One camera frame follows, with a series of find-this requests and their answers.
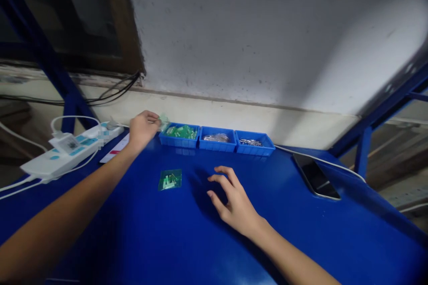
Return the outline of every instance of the black cable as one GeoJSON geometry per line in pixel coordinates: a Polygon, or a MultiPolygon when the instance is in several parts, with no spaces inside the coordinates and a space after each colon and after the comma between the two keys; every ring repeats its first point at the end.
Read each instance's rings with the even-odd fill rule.
{"type": "MultiPolygon", "coordinates": [[[[134,85],[134,83],[137,81],[137,79],[134,79],[130,84],[130,86],[129,86],[129,88],[131,88],[133,85],[134,85]]],[[[119,96],[117,96],[117,97],[115,97],[114,99],[112,99],[112,100],[110,100],[110,101],[107,101],[107,102],[102,102],[102,103],[99,103],[99,104],[89,104],[90,106],[99,106],[99,105],[104,105],[104,104],[107,104],[107,103],[110,103],[110,102],[113,102],[113,101],[115,101],[116,99],[119,99],[120,97],[122,97],[124,94],[126,94],[126,92],[128,91],[128,90],[126,90],[126,91],[124,91],[123,93],[121,93],[119,96]]]]}
{"type": "MultiPolygon", "coordinates": [[[[100,105],[110,103],[110,102],[120,98],[121,96],[123,96],[135,84],[135,82],[138,80],[138,77],[139,77],[139,74],[136,73],[135,77],[131,78],[131,81],[126,86],[119,89],[114,94],[111,94],[111,95],[103,97],[103,98],[85,99],[85,101],[88,103],[89,106],[100,106],[100,105]],[[115,97],[115,98],[110,100],[110,101],[102,102],[99,104],[93,104],[94,102],[104,101],[104,100],[107,100],[107,99],[110,99],[113,97],[115,97]]],[[[33,98],[33,97],[29,97],[29,96],[0,95],[0,99],[34,102],[34,103],[41,103],[41,104],[47,104],[47,105],[53,105],[53,106],[64,106],[63,100],[49,100],[49,99],[43,99],[43,98],[33,98]]]]}

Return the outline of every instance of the blue workbench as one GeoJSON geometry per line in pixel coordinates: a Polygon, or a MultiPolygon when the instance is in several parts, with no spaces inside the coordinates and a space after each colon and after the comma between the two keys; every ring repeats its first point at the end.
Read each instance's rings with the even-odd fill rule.
{"type": "MultiPolygon", "coordinates": [[[[0,200],[0,243],[99,167],[125,135],[84,168],[0,200]]],[[[339,163],[326,151],[296,149],[339,163]]],[[[162,146],[155,137],[52,272],[100,284],[270,284],[283,282],[251,242],[218,217],[206,178],[233,167],[260,215],[343,284],[417,284],[428,239],[355,176],[320,164],[342,200],[313,196],[287,152],[267,158],[162,146]],[[182,169],[182,187],[158,191],[160,172],[182,169]]]]}

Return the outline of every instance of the window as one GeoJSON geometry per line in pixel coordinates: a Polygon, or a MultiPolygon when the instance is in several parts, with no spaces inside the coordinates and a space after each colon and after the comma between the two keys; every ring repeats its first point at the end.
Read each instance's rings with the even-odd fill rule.
{"type": "MultiPolygon", "coordinates": [[[[144,73],[130,0],[25,0],[69,71],[144,73]]],[[[20,42],[5,15],[0,41],[20,42]]],[[[32,54],[13,47],[5,63],[35,65],[32,54]]]]}

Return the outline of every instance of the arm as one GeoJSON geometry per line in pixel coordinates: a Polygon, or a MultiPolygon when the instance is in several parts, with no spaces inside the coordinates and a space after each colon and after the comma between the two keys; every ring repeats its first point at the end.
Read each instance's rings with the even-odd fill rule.
{"type": "Polygon", "coordinates": [[[227,195],[225,206],[213,191],[207,192],[221,219],[259,246],[288,282],[296,285],[339,284],[257,214],[232,168],[219,166],[214,170],[229,178],[223,175],[208,178],[211,182],[220,183],[227,195]]]}
{"type": "Polygon", "coordinates": [[[58,262],[154,137],[160,125],[157,118],[149,111],[133,118],[129,143],[118,155],[34,216],[0,247],[0,283],[40,277],[58,262]]]}

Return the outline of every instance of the blue plastic bin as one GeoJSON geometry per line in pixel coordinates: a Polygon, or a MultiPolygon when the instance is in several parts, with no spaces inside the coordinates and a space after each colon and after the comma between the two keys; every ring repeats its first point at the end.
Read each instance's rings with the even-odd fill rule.
{"type": "MultiPolygon", "coordinates": [[[[186,124],[180,124],[180,123],[172,122],[172,123],[169,124],[168,128],[169,127],[173,127],[173,126],[182,127],[182,126],[185,126],[185,125],[186,124]]],[[[186,138],[179,138],[179,137],[168,137],[168,136],[164,135],[163,132],[161,132],[159,134],[160,143],[162,145],[167,145],[167,146],[184,147],[184,148],[196,148],[196,143],[198,142],[198,138],[199,138],[199,126],[194,126],[194,125],[188,125],[188,126],[190,128],[192,128],[193,130],[196,130],[196,138],[195,139],[186,139],[186,138]]]]}
{"type": "Polygon", "coordinates": [[[232,129],[214,128],[214,127],[201,127],[199,134],[199,149],[208,149],[213,151],[226,151],[234,152],[236,147],[236,137],[232,129]],[[207,135],[212,134],[226,134],[229,142],[213,142],[203,140],[207,135]]]}
{"type": "Polygon", "coordinates": [[[236,144],[238,146],[236,152],[239,154],[270,156],[270,154],[275,150],[275,146],[269,136],[263,133],[235,130],[235,137],[236,144]],[[258,140],[263,144],[263,146],[243,145],[239,142],[240,138],[258,140]]]}

